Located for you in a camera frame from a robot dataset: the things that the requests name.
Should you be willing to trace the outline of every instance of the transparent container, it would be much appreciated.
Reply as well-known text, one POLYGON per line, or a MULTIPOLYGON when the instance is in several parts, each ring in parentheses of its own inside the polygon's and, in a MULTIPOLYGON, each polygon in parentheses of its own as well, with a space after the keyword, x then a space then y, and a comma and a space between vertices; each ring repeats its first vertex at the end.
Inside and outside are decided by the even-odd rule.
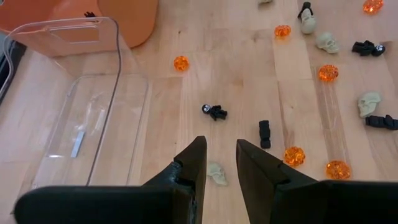
POLYGON ((10 64, 7 92, 0 90, 1 161, 29 163, 20 194, 87 185, 94 175, 96 184, 122 185, 117 169, 107 167, 131 161, 147 79, 117 23, 94 17, 26 24, 7 36, 4 49, 22 35, 40 43, 39 52, 28 46, 18 68, 10 64))

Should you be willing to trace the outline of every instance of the orange crystal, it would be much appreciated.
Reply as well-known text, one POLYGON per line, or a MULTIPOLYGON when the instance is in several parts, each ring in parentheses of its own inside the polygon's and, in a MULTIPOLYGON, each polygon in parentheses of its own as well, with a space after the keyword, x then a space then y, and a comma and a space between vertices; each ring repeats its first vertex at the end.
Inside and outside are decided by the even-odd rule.
POLYGON ((293 146, 285 150, 284 161, 290 166, 303 164, 304 159, 305 154, 303 149, 300 147, 293 146))
POLYGON ((292 29, 288 25, 281 25, 275 28, 275 36, 276 37, 287 37, 292 29))
POLYGON ((363 11, 368 14, 376 14, 383 7, 383 0, 366 0, 363 4, 363 11))
POLYGON ((174 59, 174 68, 177 71, 183 72, 189 67, 188 59, 184 56, 178 56, 174 59))
POLYGON ((334 65, 324 65, 319 69, 319 79, 330 82, 338 76, 338 68, 334 65))
POLYGON ((345 180, 351 175, 349 166, 343 161, 330 161, 326 165, 326 175, 335 180, 345 180))

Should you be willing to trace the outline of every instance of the wooden table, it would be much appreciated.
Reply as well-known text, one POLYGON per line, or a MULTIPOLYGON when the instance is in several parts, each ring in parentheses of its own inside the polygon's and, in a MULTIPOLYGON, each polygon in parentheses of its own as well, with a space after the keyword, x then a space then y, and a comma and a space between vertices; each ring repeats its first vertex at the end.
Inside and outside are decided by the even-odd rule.
MULTIPOLYGON (((208 160, 224 167, 229 185, 207 179, 203 223, 249 223, 236 172, 236 140, 259 145, 263 119, 271 123, 269 152, 282 158, 286 147, 302 147, 306 160, 297 170, 310 177, 325 179, 326 163, 338 159, 351 166, 353 180, 397 181, 398 132, 366 127, 357 100, 378 91, 382 101, 374 114, 398 118, 398 2, 385 0, 375 16, 364 14, 363 2, 312 2, 315 35, 331 32, 340 45, 339 54, 328 55, 315 47, 314 34, 300 32, 297 14, 303 0, 263 6, 255 0, 160 1, 154 33, 133 50, 149 78, 135 147, 130 133, 137 127, 126 124, 132 119, 129 105, 119 105, 90 184, 142 184, 204 135, 208 160), (274 38, 274 27, 281 24, 292 27, 283 41, 274 38), (387 51, 378 58, 351 52, 355 41, 365 40, 382 42, 387 51), (173 68, 179 55, 190 61, 186 72, 173 68), (326 63, 340 70, 333 83, 317 78, 326 63), (201 112, 203 104, 222 105, 227 120, 214 122, 201 112)), ((31 62, 25 57, 21 63, 31 62)), ((132 91, 128 84, 118 88, 132 91)), ((21 186, 37 171, 31 164, 41 159, 17 162, 17 155, 14 162, 0 163, 0 218, 9 223, 21 186)))

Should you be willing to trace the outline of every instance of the orange gem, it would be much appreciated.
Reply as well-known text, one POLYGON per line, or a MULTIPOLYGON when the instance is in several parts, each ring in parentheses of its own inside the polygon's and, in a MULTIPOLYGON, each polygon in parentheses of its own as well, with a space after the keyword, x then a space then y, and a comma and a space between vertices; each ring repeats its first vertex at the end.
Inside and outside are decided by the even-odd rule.
POLYGON ((363 11, 368 14, 376 14, 383 7, 383 0, 366 0, 363 4, 363 11))
POLYGON ((288 25, 281 25, 275 28, 275 36, 276 37, 287 37, 292 29, 288 25))
POLYGON ((338 76, 338 68, 334 65, 324 65, 319 69, 319 79, 330 82, 338 76))
POLYGON ((303 164, 304 159, 305 154, 303 149, 300 147, 293 146, 285 150, 284 161, 290 166, 303 164))
POLYGON ((177 71, 185 71, 189 67, 188 59, 184 56, 178 56, 174 59, 174 68, 177 71))
POLYGON ((335 180, 345 180, 350 177, 349 166, 343 161, 330 161, 326 165, 326 175, 335 180))

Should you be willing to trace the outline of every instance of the black object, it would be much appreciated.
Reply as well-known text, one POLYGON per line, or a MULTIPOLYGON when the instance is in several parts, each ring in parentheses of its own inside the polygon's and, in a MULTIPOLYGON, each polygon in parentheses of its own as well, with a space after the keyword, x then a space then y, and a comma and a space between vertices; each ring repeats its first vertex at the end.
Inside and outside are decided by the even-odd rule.
POLYGON ((398 130, 398 120, 393 119, 390 115, 382 116, 368 116, 365 118, 365 123, 374 128, 387 128, 389 130, 398 130))
POLYGON ((373 55, 375 57, 378 57, 386 51, 386 48, 385 48, 385 46, 383 46, 381 44, 375 46, 374 43, 366 40, 363 43, 355 42, 355 44, 353 45, 352 51, 359 53, 360 56, 373 55))
POLYGON ((397 183, 318 182, 242 139, 236 164, 252 224, 397 223, 397 183))
MULTIPOLYGON (((0 37, 0 42, 4 41, 4 37, 0 37)), ((0 52, 0 104, 3 101, 4 97, 6 96, 7 90, 9 89, 12 80, 14 79, 14 75, 17 72, 17 68, 19 65, 19 62, 22 59, 22 56, 25 54, 26 46, 16 42, 12 41, 8 48, 6 50, 9 51, 10 57, 11 57, 11 63, 14 67, 14 71, 12 74, 10 74, 10 68, 8 61, 6 59, 6 56, 3 54, 3 52, 0 52)))
POLYGON ((226 116, 228 115, 228 112, 225 110, 222 110, 220 105, 216 105, 216 106, 212 106, 212 107, 210 107, 210 105, 203 105, 201 107, 201 110, 205 114, 210 114, 211 118, 213 118, 213 120, 215 120, 215 121, 217 120, 217 118, 226 119, 226 116))
POLYGON ((197 137, 141 187, 44 187, 22 196, 18 224, 200 224, 206 181, 206 139, 197 137))
POLYGON ((96 17, 94 12, 86 12, 85 17, 90 18, 90 17, 96 17))
POLYGON ((309 9, 311 11, 311 15, 313 16, 313 11, 311 9, 311 3, 310 2, 304 2, 303 6, 301 7, 301 11, 298 13, 297 18, 301 20, 301 14, 303 13, 304 9, 309 9))
POLYGON ((269 129, 269 121, 260 121, 259 122, 260 126, 260 146, 262 149, 269 149, 271 148, 271 140, 269 139, 271 137, 271 130, 269 129))

